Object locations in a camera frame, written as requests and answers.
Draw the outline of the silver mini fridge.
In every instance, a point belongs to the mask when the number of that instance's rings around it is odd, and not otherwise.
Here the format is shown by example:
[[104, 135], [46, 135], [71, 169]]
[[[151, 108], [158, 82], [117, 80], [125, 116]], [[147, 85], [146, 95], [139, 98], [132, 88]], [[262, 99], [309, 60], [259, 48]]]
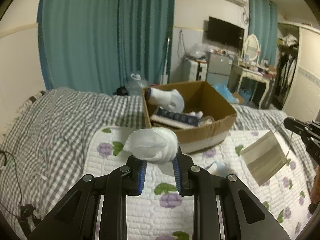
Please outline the silver mini fridge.
[[232, 62], [229, 57], [220, 54], [210, 54], [206, 81], [212, 86], [228, 82]]

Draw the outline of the white hard suitcase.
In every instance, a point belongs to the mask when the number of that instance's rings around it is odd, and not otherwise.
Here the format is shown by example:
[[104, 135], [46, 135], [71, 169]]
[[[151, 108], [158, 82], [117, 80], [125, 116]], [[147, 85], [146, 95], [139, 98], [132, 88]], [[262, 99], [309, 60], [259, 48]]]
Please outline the white hard suitcase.
[[208, 64], [206, 61], [187, 60], [182, 68], [182, 81], [205, 81]]

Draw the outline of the cardboard box with blue wrap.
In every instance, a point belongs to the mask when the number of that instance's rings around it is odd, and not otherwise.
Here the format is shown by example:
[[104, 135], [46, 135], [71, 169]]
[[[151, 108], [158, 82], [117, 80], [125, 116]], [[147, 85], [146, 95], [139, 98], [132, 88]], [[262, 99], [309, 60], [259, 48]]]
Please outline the cardboard box with blue wrap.
[[238, 105], [243, 105], [245, 103], [244, 98], [238, 92], [234, 92], [233, 94], [230, 92], [230, 90], [227, 88], [227, 82], [215, 84], [214, 88], [229, 103], [238, 104]]

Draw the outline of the white oval vanity mirror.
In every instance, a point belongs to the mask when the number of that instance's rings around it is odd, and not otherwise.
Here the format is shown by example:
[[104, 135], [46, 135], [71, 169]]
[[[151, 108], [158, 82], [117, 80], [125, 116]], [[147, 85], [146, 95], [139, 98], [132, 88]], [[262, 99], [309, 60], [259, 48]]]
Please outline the white oval vanity mirror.
[[248, 35], [244, 41], [242, 48], [242, 57], [248, 59], [249, 61], [254, 61], [258, 58], [260, 53], [260, 43], [256, 35]]

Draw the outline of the white floral quilted blanket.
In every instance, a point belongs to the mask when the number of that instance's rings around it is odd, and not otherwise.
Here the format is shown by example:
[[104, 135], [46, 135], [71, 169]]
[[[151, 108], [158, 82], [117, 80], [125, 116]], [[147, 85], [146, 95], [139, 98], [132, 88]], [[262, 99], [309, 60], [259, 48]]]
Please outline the white floral quilted blanket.
[[[123, 146], [131, 133], [132, 129], [120, 127], [97, 130], [84, 172], [99, 177], [123, 166], [129, 156]], [[286, 132], [276, 133], [276, 137], [284, 151], [291, 144], [291, 152], [286, 165], [261, 186], [240, 156], [240, 150], [254, 142], [251, 131], [231, 131], [221, 144], [193, 154], [192, 159], [202, 168], [216, 160], [227, 163], [295, 239], [311, 218], [309, 188], [315, 172], [299, 136]], [[127, 198], [126, 214], [128, 239], [191, 239], [193, 198], [179, 195], [171, 164], [148, 165], [142, 195]]]

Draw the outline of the clear plastic bag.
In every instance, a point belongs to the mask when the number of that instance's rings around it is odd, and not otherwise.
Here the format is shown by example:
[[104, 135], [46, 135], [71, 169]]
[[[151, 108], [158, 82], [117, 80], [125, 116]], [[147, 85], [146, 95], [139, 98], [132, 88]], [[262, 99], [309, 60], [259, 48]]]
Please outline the clear plastic bag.
[[188, 56], [193, 60], [205, 60], [207, 57], [208, 47], [206, 44], [196, 43], [189, 50]]

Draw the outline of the white dressing table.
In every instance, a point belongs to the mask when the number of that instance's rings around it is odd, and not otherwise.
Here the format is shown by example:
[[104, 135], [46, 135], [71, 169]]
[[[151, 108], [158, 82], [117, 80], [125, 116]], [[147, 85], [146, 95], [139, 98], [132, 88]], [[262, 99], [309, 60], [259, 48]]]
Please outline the white dressing table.
[[237, 87], [236, 87], [236, 92], [237, 93], [240, 90], [240, 87], [242, 85], [242, 80], [243, 79], [249, 79], [249, 80], [252, 80], [252, 81], [256, 82], [255, 89], [253, 91], [252, 96], [255, 95], [258, 83], [264, 83], [265, 84], [265, 90], [264, 90], [264, 92], [263, 92], [263, 94], [261, 96], [261, 99], [260, 99], [259, 105], [258, 105], [258, 109], [262, 109], [263, 101], [266, 98], [267, 93], [268, 93], [269, 88], [270, 88], [270, 81], [274, 77], [273, 76], [269, 76], [267, 74], [259, 74], [258, 72], [254, 72], [252, 70], [249, 70], [249, 69], [244, 68], [242, 66], [237, 66], [235, 64], [232, 64], [231, 71], [235, 72], [236, 74], [238, 74], [240, 76], [239, 82], [238, 82]]

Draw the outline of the white wardrobe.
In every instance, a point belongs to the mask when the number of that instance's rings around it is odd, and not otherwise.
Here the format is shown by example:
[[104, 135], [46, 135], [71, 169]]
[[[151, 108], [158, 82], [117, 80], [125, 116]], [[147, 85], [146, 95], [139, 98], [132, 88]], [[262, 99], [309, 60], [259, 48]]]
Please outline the white wardrobe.
[[319, 30], [278, 23], [280, 59], [273, 103], [302, 121], [319, 120]]

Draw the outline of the small teal curtain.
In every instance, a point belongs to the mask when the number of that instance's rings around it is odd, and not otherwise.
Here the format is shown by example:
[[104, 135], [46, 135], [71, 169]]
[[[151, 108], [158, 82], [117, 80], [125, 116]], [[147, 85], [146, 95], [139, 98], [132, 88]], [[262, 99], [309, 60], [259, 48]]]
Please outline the small teal curtain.
[[261, 45], [261, 59], [270, 65], [276, 61], [278, 7], [270, 0], [249, 0], [248, 34], [254, 34]]

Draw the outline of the brown cardboard box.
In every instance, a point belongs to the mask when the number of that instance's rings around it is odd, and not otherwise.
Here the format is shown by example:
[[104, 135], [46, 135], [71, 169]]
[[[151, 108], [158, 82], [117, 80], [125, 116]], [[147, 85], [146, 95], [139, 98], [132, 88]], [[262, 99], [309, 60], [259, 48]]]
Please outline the brown cardboard box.
[[213, 147], [228, 135], [237, 113], [206, 81], [142, 89], [145, 125], [171, 129], [183, 153]]

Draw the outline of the clear water jug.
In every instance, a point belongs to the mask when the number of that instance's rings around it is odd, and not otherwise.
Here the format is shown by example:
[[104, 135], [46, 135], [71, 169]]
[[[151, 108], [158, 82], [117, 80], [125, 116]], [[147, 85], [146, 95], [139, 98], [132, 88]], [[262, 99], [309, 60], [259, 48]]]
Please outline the clear water jug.
[[129, 95], [141, 95], [142, 89], [148, 86], [148, 81], [144, 80], [140, 74], [132, 73], [125, 88]]

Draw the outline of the grey checked bed sheet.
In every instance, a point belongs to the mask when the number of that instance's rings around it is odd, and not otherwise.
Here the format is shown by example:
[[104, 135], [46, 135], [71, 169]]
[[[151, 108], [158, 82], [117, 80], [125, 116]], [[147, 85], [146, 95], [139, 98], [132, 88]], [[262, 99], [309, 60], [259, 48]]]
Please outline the grey checked bed sheet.
[[[231, 131], [274, 130], [286, 114], [237, 105]], [[59, 88], [40, 92], [1, 134], [1, 212], [20, 239], [27, 204], [44, 218], [84, 175], [89, 144], [103, 127], [144, 126], [140, 96], [109, 96]]]

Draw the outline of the white stick vacuum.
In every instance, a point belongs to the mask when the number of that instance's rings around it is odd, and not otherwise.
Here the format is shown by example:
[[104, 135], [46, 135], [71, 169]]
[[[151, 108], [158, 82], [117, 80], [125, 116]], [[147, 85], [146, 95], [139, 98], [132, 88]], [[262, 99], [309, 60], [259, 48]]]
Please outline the white stick vacuum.
[[167, 65], [168, 65], [169, 46], [170, 46], [170, 38], [167, 39], [167, 48], [166, 48], [166, 54], [165, 54], [164, 68], [163, 68], [163, 74], [161, 75], [161, 85], [166, 85], [168, 82]]

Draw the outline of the black wall television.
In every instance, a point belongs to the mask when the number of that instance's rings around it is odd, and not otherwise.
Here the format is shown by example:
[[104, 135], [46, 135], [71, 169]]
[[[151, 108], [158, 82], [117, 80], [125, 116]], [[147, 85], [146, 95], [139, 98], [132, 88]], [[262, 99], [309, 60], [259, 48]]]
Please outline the black wall television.
[[237, 25], [209, 16], [207, 39], [241, 49], [245, 30]]

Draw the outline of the large teal curtain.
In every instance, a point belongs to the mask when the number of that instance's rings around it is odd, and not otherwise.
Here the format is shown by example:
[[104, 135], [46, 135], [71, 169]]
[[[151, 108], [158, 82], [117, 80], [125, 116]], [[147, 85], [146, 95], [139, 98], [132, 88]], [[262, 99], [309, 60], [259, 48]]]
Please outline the large teal curtain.
[[39, 53], [47, 89], [113, 94], [132, 73], [163, 74], [175, 0], [40, 0]]

